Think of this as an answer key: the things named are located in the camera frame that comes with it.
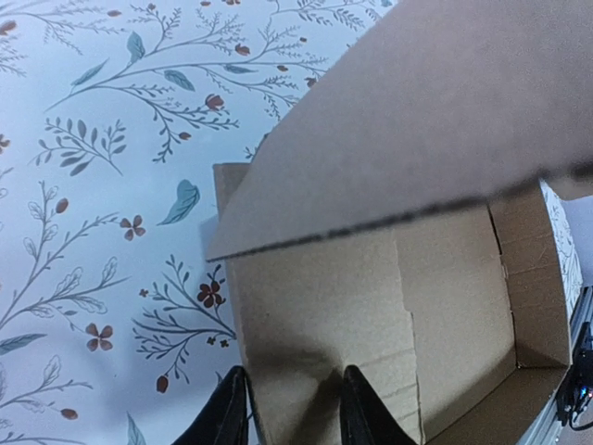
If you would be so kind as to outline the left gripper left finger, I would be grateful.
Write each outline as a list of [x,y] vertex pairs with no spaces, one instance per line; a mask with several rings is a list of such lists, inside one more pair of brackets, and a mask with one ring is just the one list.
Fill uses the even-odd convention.
[[232,367],[173,445],[247,445],[246,371]]

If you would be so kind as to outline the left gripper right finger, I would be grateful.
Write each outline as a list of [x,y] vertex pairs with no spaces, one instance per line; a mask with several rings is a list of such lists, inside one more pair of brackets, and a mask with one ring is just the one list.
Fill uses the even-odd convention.
[[344,445],[416,445],[356,365],[343,374],[339,421]]

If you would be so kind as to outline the brown cardboard box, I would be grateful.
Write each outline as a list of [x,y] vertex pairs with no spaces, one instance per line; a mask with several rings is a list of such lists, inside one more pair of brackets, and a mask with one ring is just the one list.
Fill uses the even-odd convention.
[[215,169],[264,444],[341,444],[356,365],[418,444],[518,444],[572,362],[550,176],[592,172],[588,1],[401,1]]

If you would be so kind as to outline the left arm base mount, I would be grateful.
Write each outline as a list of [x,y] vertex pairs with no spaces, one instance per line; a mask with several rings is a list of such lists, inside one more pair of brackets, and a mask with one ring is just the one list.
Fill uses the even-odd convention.
[[590,322],[584,322],[576,341],[573,364],[556,396],[557,417],[562,426],[575,432],[586,431],[592,422],[575,422],[592,402],[592,334]]

